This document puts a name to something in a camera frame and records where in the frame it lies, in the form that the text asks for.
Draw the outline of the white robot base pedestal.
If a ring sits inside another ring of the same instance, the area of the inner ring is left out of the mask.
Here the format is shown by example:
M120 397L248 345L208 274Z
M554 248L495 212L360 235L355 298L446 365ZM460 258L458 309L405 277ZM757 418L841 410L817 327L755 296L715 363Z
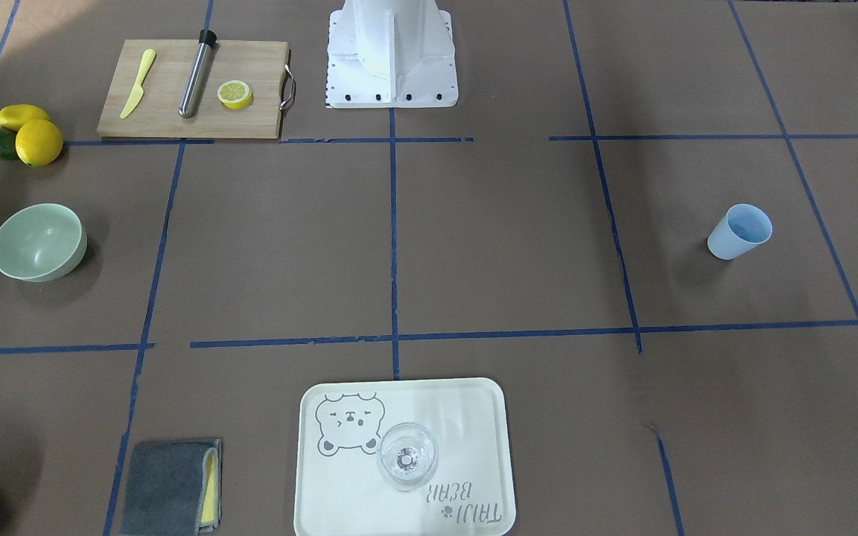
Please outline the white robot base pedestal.
M330 13L328 31L328 108L448 108L459 102L451 14L435 1L346 1Z

